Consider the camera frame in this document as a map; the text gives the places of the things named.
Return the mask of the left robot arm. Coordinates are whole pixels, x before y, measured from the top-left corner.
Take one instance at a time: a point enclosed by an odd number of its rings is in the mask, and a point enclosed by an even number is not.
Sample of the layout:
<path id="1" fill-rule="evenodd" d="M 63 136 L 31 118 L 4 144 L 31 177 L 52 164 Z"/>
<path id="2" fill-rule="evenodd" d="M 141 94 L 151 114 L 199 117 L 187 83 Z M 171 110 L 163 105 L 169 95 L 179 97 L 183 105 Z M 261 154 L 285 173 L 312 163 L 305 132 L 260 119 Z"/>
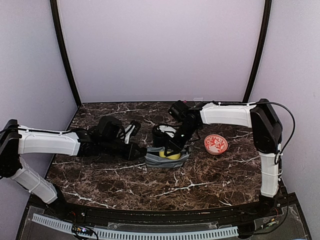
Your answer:
<path id="1" fill-rule="evenodd" d="M 0 176 L 16 181 L 36 195 L 60 218 L 67 218 L 70 206 L 61 191 L 34 171 L 22 158 L 25 154 L 54 154 L 73 157 L 116 155 L 133 161 L 147 154 L 145 147 L 132 142 L 131 137 L 141 124 L 133 120 L 127 127 L 112 116 L 103 116 L 89 129 L 74 128 L 53 131 L 22 126 L 10 119 L 0 131 Z"/>

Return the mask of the yellow sponge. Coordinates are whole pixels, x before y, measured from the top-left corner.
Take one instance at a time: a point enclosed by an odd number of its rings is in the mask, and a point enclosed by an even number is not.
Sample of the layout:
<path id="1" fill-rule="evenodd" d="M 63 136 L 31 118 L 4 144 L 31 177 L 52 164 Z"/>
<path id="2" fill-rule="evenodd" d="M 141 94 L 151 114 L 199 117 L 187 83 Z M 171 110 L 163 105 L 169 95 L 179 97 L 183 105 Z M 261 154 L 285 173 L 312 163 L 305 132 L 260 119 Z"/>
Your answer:
<path id="1" fill-rule="evenodd" d="M 181 153 L 171 154 L 171 152 L 165 153 L 164 150 L 159 151 L 159 157 L 169 159 L 169 160 L 178 160 L 181 157 Z"/>

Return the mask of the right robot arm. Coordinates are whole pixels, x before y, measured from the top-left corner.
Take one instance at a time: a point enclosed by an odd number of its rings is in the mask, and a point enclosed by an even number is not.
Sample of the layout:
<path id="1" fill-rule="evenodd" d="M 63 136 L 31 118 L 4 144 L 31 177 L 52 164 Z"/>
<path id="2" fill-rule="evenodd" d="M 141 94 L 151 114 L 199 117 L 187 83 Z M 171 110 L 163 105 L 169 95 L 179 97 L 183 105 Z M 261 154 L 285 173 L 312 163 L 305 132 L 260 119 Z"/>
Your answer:
<path id="1" fill-rule="evenodd" d="M 179 123 L 178 126 L 166 126 L 162 123 L 158 127 L 165 136 L 164 155 L 168 157 L 181 152 L 196 132 L 205 127 L 221 125 L 247 129 L 260 159 L 260 194 L 265 197 L 255 205 L 255 213 L 266 217 L 275 208 L 271 198 L 279 191 L 282 156 L 296 130 L 296 120 L 293 119 L 291 134 L 283 142 L 284 127 L 275 107 L 293 115 L 286 106 L 265 98 L 245 103 L 202 101 L 194 106 L 178 100 L 168 110 L 171 117 Z"/>

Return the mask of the grey zipper pouch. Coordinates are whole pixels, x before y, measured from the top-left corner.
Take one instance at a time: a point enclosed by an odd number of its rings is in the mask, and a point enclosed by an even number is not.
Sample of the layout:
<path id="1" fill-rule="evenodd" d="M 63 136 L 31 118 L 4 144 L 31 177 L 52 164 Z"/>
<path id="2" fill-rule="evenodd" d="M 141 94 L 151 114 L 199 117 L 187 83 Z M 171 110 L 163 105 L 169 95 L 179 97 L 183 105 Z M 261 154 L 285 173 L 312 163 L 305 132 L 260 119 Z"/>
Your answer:
<path id="1" fill-rule="evenodd" d="M 153 168 L 178 168 L 188 160 L 190 153 L 184 148 L 179 154 L 164 155 L 164 147 L 148 147 L 145 163 Z"/>

